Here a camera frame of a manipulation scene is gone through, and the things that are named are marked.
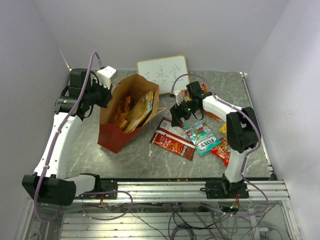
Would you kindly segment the orange Fox's fruits bag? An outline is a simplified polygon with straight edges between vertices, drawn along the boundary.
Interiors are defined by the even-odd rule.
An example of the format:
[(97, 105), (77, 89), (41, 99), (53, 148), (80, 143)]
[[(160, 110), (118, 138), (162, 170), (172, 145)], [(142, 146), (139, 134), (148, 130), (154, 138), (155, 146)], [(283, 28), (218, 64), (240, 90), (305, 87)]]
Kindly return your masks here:
[[(207, 87), (206, 87), (206, 85), (205, 85), (204, 83), (202, 83), (200, 86), (201, 86), (201, 89), (203, 90), (204, 93), (207, 93), (207, 92), (208, 92)], [(213, 118), (213, 119), (215, 119), (215, 120), (217, 120), (217, 121), (220, 121), (220, 122), (222, 121), (221, 118), (219, 118), (217, 115), (215, 115), (215, 114), (213, 114), (213, 113), (211, 113), (211, 112), (204, 111), (204, 113), (205, 113), (207, 116), (209, 116), (209, 117), (211, 117), (211, 118)]]

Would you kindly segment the brown teal chips bag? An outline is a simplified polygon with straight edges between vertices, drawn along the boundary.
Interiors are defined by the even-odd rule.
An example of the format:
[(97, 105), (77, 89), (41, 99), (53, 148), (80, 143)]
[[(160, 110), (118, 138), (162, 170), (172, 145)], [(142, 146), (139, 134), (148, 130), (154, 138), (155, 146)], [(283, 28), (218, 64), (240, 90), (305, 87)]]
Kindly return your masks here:
[(153, 109), (154, 90), (150, 90), (135, 104), (127, 115), (126, 134), (133, 132)]

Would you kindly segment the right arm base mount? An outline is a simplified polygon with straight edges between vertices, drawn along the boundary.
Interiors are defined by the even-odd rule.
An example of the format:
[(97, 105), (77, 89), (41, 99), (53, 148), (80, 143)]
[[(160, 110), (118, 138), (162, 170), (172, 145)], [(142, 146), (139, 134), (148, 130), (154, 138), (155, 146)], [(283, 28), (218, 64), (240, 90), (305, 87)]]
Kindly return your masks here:
[(249, 198), (248, 188), (243, 180), (230, 183), (227, 180), (214, 179), (207, 181), (200, 191), (206, 194), (207, 199), (235, 199), (236, 196), (240, 199)]

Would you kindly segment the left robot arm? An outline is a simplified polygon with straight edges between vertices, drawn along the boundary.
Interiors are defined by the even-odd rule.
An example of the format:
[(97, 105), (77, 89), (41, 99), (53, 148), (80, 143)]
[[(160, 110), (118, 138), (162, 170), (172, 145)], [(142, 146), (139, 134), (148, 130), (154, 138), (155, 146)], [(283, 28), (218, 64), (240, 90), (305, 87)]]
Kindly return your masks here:
[(117, 71), (107, 66), (97, 72), (85, 68), (70, 71), (69, 85), (55, 102), (53, 127), (42, 158), (33, 174), (24, 175), (22, 186), (35, 202), (69, 206), (85, 193), (96, 199), (102, 193), (100, 176), (81, 173), (66, 178), (66, 166), (75, 135), (93, 111), (106, 108), (112, 99), (112, 81)]

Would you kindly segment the red Doritos bag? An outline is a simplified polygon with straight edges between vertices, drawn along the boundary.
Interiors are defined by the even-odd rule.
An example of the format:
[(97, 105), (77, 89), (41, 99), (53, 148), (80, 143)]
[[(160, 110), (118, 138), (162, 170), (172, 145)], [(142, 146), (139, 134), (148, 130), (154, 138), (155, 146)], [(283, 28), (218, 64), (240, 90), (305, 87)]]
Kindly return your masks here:
[(150, 143), (190, 161), (196, 150), (186, 131), (181, 126), (172, 127), (172, 121), (166, 117), (161, 119)]

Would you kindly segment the teal Fox's candy bag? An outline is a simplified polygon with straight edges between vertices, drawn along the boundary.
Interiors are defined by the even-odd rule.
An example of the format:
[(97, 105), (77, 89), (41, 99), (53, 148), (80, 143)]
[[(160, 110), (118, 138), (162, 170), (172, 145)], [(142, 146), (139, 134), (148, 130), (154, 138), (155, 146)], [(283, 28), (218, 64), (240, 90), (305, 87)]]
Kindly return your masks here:
[(222, 142), (204, 120), (199, 120), (192, 125), (185, 126), (183, 129), (200, 156), (211, 151)]

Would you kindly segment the aluminium rail frame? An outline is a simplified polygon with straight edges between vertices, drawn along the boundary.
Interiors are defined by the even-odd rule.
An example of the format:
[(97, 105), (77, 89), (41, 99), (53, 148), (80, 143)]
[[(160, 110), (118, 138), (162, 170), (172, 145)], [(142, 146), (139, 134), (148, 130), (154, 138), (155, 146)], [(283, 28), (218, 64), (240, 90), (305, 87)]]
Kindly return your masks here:
[[(243, 171), (249, 198), (207, 199), (206, 182), (222, 179), (227, 166), (212, 153), (193, 160), (150, 143), (163, 117), (172, 120), (176, 103), (159, 94), (164, 108), (118, 152), (98, 144), (101, 108), (85, 118), (75, 134), (66, 179), (96, 174), (116, 180), (116, 199), (75, 199), (71, 205), (34, 202), (27, 240), (299, 240), (290, 196), (276, 178), (262, 143)], [(248, 177), (248, 161), (258, 157), (262, 171)]]

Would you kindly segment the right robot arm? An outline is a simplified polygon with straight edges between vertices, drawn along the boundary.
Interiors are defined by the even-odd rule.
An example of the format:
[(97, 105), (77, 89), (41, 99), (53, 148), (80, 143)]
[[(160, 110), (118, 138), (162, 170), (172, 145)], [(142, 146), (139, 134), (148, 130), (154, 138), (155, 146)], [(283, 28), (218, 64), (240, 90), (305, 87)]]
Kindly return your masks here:
[(170, 96), (176, 103), (170, 108), (171, 126), (183, 125), (182, 118), (188, 120), (198, 110), (216, 115), (226, 123), (227, 141), (231, 148), (230, 159), (222, 175), (221, 194), (233, 197), (244, 185), (244, 168), (248, 155), (261, 144), (261, 133), (252, 107), (240, 108), (232, 105), (212, 92), (204, 92), (198, 81), (187, 86), (190, 101), (185, 101), (180, 90), (172, 89)]

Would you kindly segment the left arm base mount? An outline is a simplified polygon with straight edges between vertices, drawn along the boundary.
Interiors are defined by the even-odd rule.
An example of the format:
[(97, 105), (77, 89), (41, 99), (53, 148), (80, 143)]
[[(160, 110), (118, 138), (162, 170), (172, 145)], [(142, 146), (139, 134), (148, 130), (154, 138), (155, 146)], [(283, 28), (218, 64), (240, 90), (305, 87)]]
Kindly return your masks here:
[(93, 193), (97, 192), (111, 192), (107, 194), (81, 194), (79, 196), (76, 196), (76, 200), (97, 200), (101, 199), (103, 197), (104, 200), (115, 200), (117, 198), (117, 193), (115, 191), (118, 190), (118, 182), (114, 179), (107, 179), (102, 178), (101, 179), (101, 185), (100, 189), (94, 189), (92, 190)]

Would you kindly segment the red snack mix bag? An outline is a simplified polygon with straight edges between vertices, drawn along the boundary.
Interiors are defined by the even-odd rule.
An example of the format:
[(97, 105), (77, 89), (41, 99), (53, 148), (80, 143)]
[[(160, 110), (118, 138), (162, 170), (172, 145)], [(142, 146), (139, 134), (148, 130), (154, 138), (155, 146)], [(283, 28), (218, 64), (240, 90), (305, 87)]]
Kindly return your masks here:
[(218, 144), (217, 146), (215, 146), (211, 150), (211, 152), (215, 156), (221, 158), (224, 166), (227, 167), (229, 165), (229, 160), (230, 160), (230, 155), (231, 155), (232, 149), (231, 149), (228, 141), (225, 138), (221, 137), (219, 140), (221, 141), (221, 143)]

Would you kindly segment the orange kettle chips bag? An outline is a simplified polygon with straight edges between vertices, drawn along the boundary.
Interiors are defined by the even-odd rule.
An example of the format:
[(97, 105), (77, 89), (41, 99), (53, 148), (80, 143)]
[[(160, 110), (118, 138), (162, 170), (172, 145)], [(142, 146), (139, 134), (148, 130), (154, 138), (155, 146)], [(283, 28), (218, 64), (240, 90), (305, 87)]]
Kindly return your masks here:
[(116, 110), (110, 120), (110, 123), (119, 130), (124, 130), (128, 124), (127, 116), (131, 110), (131, 96), (126, 96), (121, 99), (116, 107)]

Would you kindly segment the yellow M&M's bag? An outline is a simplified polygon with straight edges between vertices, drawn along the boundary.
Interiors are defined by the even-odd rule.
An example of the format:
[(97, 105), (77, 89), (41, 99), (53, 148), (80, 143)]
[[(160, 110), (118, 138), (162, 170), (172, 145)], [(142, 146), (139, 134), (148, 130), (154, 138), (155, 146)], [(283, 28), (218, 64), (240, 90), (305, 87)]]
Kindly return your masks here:
[(219, 132), (222, 133), (225, 137), (227, 137), (227, 124), (226, 123), (224, 123), (220, 127)]

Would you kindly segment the red brown paper bag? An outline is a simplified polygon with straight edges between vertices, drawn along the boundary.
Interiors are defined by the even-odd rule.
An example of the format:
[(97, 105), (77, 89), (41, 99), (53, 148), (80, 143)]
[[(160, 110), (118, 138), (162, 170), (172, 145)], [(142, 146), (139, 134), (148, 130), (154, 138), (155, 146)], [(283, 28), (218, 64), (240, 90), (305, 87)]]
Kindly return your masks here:
[(139, 74), (122, 79), (99, 116), (98, 144), (118, 153), (164, 108), (159, 108), (160, 87)]

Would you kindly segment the small whiteboard yellow frame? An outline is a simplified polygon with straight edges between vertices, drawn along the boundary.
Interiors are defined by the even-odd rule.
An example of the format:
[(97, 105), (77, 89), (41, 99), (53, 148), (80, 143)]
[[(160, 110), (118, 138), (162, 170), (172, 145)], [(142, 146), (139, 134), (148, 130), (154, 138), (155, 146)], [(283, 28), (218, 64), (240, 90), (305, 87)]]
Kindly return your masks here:
[(160, 95), (170, 93), (175, 80), (189, 72), (184, 55), (142, 60), (136, 66), (140, 76), (159, 86)]

